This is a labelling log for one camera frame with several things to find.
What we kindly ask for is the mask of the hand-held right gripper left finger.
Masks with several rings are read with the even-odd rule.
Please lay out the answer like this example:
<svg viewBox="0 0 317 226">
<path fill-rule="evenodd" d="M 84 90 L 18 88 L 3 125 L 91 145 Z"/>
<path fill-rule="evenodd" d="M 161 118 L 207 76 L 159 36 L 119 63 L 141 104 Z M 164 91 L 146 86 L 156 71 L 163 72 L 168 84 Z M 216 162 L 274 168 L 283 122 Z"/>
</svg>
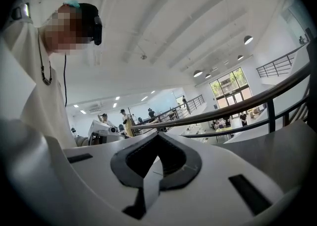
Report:
<svg viewBox="0 0 317 226">
<path fill-rule="evenodd" d="M 121 216 L 141 220 L 161 219 L 161 163 L 151 152 L 157 134 L 141 135 L 103 145 L 67 149 L 72 158 L 91 158 L 72 163 L 81 179 Z"/>
</svg>

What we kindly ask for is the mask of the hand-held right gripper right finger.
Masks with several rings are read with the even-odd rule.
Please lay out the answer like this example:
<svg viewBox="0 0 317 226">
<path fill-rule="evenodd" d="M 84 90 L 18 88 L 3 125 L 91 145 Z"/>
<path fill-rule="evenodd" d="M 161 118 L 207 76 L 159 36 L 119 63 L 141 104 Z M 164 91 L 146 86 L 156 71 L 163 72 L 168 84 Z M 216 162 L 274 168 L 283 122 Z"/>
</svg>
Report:
<svg viewBox="0 0 317 226">
<path fill-rule="evenodd" d="M 196 150 L 202 159 L 198 175 L 186 187 L 162 191 L 148 208 L 152 226 L 239 226 L 254 215 L 230 182 L 244 176 L 271 204 L 284 193 L 268 175 L 233 152 L 214 145 L 172 135 Z"/>
</svg>

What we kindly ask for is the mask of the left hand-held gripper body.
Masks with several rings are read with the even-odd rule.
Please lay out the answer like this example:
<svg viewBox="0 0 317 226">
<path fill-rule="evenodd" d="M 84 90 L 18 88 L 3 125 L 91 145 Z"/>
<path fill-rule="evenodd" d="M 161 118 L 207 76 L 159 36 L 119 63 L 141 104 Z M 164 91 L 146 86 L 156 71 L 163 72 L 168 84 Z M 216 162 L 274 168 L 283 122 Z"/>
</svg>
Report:
<svg viewBox="0 0 317 226">
<path fill-rule="evenodd" d="M 88 138 L 88 144 L 92 146 L 124 140 L 126 136 L 120 134 L 116 127 L 93 120 L 88 132 Z"/>
</svg>

